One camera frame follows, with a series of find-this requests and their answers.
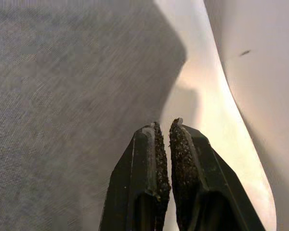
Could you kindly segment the grey fabric pillow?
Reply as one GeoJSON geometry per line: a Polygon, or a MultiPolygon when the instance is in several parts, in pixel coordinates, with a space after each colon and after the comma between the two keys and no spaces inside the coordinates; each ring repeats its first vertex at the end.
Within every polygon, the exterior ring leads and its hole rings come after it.
{"type": "Polygon", "coordinates": [[[0,231],[98,231],[184,62],[155,0],[0,0],[0,231]]]}

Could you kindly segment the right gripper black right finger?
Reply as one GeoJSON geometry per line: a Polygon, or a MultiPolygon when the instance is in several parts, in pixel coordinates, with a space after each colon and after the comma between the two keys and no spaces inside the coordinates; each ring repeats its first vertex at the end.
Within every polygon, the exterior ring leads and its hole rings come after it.
{"type": "Polygon", "coordinates": [[[265,231],[238,176],[206,136],[176,118],[169,137],[179,231],[265,231]]]}

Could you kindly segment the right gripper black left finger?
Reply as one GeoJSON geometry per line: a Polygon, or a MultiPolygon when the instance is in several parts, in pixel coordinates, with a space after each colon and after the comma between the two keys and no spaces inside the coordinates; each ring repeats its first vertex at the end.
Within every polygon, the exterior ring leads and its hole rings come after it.
{"type": "Polygon", "coordinates": [[[160,124],[136,130],[112,171],[99,231],[163,231],[170,200],[160,124]]]}

